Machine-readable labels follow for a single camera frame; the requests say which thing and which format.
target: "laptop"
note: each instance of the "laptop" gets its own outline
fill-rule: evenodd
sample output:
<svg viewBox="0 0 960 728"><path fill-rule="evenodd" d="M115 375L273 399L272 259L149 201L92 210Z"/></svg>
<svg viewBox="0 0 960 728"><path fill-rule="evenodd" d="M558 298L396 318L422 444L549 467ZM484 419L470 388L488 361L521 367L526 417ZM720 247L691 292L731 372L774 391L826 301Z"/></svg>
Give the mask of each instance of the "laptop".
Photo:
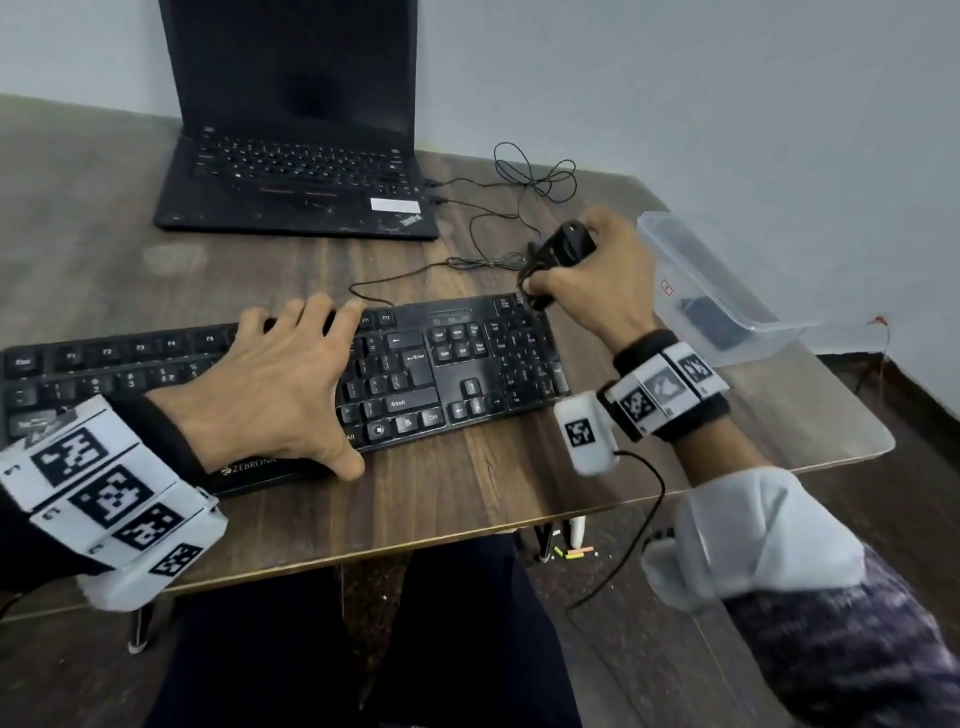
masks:
<svg viewBox="0 0 960 728"><path fill-rule="evenodd" d="M167 230L438 236L414 158L417 0L160 0L183 127Z"/></svg>

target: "wooden table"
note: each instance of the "wooden table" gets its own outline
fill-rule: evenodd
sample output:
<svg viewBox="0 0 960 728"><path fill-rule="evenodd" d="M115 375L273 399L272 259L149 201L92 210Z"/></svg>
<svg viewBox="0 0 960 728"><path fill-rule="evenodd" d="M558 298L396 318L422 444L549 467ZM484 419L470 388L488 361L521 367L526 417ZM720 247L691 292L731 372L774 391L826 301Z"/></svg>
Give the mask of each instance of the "wooden table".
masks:
<svg viewBox="0 0 960 728"><path fill-rule="evenodd" d="M217 324L245 306L278 308L326 290L348 297L351 281L376 279L475 256L475 210L437 209L436 242L164 232L151 219L179 121L121 111L0 97L0 348L160 328ZM424 174L494 181L489 159L418 154ZM525 220L544 233L605 202L629 218L662 203L634 179L578 172L574 199L554 206L523 196ZM451 199L515 211L518 191L457 182ZM487 255L520 250L519 222L475 226ZM398 303L514 290L516 274L433 268L371 286ZM614 375L610 355L558 306L549 312L574 392ZM876 457L890 432L802 345L730 367L733 418L775 463L794 472ZM676 493L687 487L670 448L636 450ZM552 414L541 411L371 454L354 483L283 485L224 502L226 537L172 592L312 569L349 559L453 541L654 497L645 469L623 465L578 476ZM83 604L72 583L25 598L12 618Z"/></svg>

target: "left hand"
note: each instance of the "left hand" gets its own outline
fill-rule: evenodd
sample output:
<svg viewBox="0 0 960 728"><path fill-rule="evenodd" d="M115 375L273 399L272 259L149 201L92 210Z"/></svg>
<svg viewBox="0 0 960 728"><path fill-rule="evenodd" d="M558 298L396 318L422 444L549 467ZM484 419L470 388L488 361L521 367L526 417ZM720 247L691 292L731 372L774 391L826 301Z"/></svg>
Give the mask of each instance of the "left hand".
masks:
<svg viewBox="0 0 960 728"><path fill-rule="evenodd" d="M344 480L356 479L363 457L337 421L334 398L364 307L354 299L338 309L326 336L333 310L326 293L286 304L267 333L267 312L247 309L223 359L194 381L147 397L180 429L208 473L261 455L311 458Z"/></svg>

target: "right hand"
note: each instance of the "right hand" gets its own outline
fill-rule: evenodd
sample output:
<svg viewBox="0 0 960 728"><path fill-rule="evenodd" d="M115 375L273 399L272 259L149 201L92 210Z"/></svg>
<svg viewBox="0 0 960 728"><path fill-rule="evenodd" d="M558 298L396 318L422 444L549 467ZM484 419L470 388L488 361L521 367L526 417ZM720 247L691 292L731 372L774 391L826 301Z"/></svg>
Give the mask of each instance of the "right hand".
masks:
<svg viewBox="0 0 960 728"><path fill-rule="evenodd" d="M633 225L607 207L580 217L597 249L572 268L537 271L523 282L534 296L548 293L580 326L592 331L616 356L657 328L654 269L657 259Z"/></svg>

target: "keyboard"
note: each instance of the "keyboard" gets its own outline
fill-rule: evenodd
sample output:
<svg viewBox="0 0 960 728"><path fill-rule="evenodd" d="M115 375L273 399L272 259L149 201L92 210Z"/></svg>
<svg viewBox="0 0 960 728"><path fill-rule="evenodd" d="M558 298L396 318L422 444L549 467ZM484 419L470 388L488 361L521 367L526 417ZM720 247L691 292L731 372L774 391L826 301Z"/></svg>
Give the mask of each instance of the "keyboard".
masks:
<svg viewBox="0 0 960 728"><path fill-rule="evenodd" d="M203 374L236 324L15 347L3 352L7 443L95 395L136 396ZM549 323L519 294L369 309L337 386L337 416L361 452L550 405L569 394ZM325 470L254 457L204 483L228 497Z"/></svg>
<svg viewBox="0 0 960 728"><path fill-rule="evenodd" d="M284 187L358 189L387 198L413 195L398 149L372 152L204 132L193 174Z"/></svg>

